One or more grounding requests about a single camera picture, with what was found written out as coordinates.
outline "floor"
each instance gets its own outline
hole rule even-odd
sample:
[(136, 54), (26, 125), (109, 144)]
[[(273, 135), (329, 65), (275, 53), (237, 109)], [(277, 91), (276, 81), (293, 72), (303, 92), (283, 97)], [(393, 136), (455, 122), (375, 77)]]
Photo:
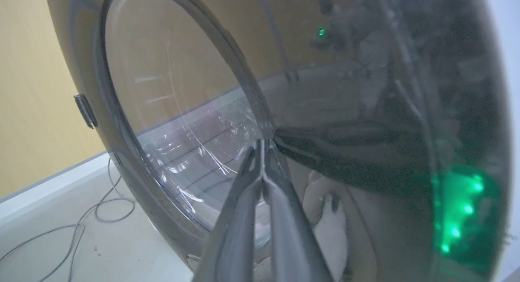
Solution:
[[(13, 220), (0, 221), (0, 254), (19, 243), (79, 217), (110, 189), (105, 170), (88, 182), (74, 187)], [(124, 183), (119, 190), (131, 197)], [(131, 205), (125, 201), (104, 204), (101, 217), (124, 215)], [(132, 214), (117, 223), (101, 223), (93, 213), (83, 221), (85, 234), (74, 259), (73, 282), (189, 282), (191, 271), (174, 254), (161, 235), (152, 227), (142, 208), (136, 204)], [(0, 281), (38, 281), (52, 270), (67, 253), (72, 228), (47, 234), (15, 251), (0, 264)], [(67, 281), (70, 259), (46, 282)]]

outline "yellow wooden wall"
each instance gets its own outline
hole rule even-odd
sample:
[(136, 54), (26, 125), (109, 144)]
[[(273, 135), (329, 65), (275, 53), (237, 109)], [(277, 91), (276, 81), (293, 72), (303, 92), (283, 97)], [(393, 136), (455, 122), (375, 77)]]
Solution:
[(104, 150), (77, 93), (47, 0), (0, 0), (0, 197)]

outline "white baseboard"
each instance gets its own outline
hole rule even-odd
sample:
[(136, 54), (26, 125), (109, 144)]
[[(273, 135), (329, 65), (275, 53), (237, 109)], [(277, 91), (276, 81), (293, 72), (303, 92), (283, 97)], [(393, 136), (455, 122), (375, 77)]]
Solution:
[(0, 200), (0, 227), (39, 204), (104, 173), (110, 156), (103, 152)]

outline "gray wire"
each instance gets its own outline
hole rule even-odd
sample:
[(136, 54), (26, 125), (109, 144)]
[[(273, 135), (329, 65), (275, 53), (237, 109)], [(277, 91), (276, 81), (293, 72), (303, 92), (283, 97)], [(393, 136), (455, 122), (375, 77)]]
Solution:
[[(110, 183), (112, 184), (112, 188), (110, 188), (110, 190), (108, 192), (106, 192), (106, 194), (101, 198), (101, 200), (97, 204), (91, 206), (88, 210), (86, 210), (85, 213), (83, 213), (81, 218), (78, 220), (78, 222), (76, 222), (74, 224), (59, 226), (59, 227), (53, 228), (51, 230), (47, 230), (46, 232), (43, 232), (41, 234), (38, 234), (36, 236), (33, 236), (33, 237), (29, 238), (28, 240), (26, 240), (26, 241), (20, 243), (19, 245), (13, 247), (13, 249), (8, 251), (7, 254), (4, 254), (2, 256), (2, 258), (0, 258), (0, 263), (2, 263), (2, 261), (5, 260), (5, 258), (7, 258), (15, 250), (17, 250), (20, 247), (24, 246), (26, 243), (29, 243), (30, 241), (33, 241), (34, 239), (37, 239), (37, 238), (39, 238), (41, 236), (44, 236), (44, 235), (49, 234), (51, 232), (54, 232), (56, 230), (61, 230), (61, 229), (64, 229), (64, 228), (74, 227), (74, 232), (72, 234), (72, 241), (70, 243), (69, 250), (65, 254), (65, 257), (47, 275), (45, 275), (43, 278), (38, 280), (38, 282), (42, 282), (42, 281), (46, 280), (48, 277), (50, 277), (50, 275), (54, 274), (54, 272), (57, 271), (57, 269), (59, 269), (61, 267), (61, 265), (63, 265), (65, 263), (65, 260), (67, 260), (67, 258), (69, 258), (69, 256), (71, 256), (71, 252), (72, 252), (72, 258), (71, 258), (70, 267), (69, 267), (69, 278), (67, 280), (68, 282), (71, 282), (72, 281), (72, 268), (73, 268), (73, 265), (74, 265), (74, 257), (76, 256), (76, 251), (78, 250), (78, 246), (80, 245), (81, 238), (83, 237), (83, 234), (84, 234), (85, 228), (86, 228), (86, 226), (84, 224), (82, 224), (81, 221), (83, 221), (83, 219), (85, 219), (87, 214), (93, 208), (95, 208), (94, 214), (95, 214), (96, 219), (98, 219), (98, 221), (101, 221), (101, 222), (104, 222), (104, 223), (113, 223), (113, 222), (121, 221), (121, 220), (125, 219), (126, 217), (130, 216), (130, 214), (132, 214), (132, 212), (135, 209), (135, 201), (136, 200), (128, 199), (127, 197), (123, 197), (119, 193), (119, 191), (117, 191), (117, 188), (115, 188), (115, 186), (117, 186), (117, 184), (119, 184), (119, 181), (121, 180), (121, 176), (119, 176), (119, 178), (117, 179), (116, 183), (114, 183), (112, 181), (112, 177), (110, 176), (110, 159), (108, 160), (108, 169), (107, 169), (107, 171), (108, 171)], [(105, 198), (108, 197), (108, 195), (112, 191), (116, 191), (116, 193), (121, 195), (121, 197), (115, 197), (113, 199), (105, 200)], [(97, 210), (98, 210), (100, 205), (108, 203), (108, 202), (112, 202), (112, 201), (119, 201), (119, 200), (125, 200), (125, 201), (129, 201), (129, 202), (132, 203), (132, 209), (130, 209), (130, 211), (128, 213), (126, 213), (123, 217), (120, 217), (120, 218), (117, 218), (117, 219), (102, 219), (101, 217), (98, 216)], [(74, 240), (76, 239), (76, 234), (78, 233), (78, 228), (80, 228), (80, 227), (83, 228), (83, 230), (80, 231), (80, 234), (79, 234), (79, 237), (78, 237), (78, 241), (76, 242), (76, 245), (74, 245)]]

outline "washing machine door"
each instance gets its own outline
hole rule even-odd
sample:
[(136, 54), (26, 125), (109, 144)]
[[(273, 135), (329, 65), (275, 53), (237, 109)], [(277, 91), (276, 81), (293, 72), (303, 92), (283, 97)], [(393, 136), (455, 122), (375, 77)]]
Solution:
[[(244, 148), (274, 137), (313, 226), (326, 193), (343, 201), (344, 280), (492, 277), (510, 139), (478, 0), (76, 1), (95, 19), (70, 23), (71, 73), (192, 269)], [(375, 122), (393, 136), (351, 141)], [(271, 213), (260, 199), (257, 278), (270, 277)]]

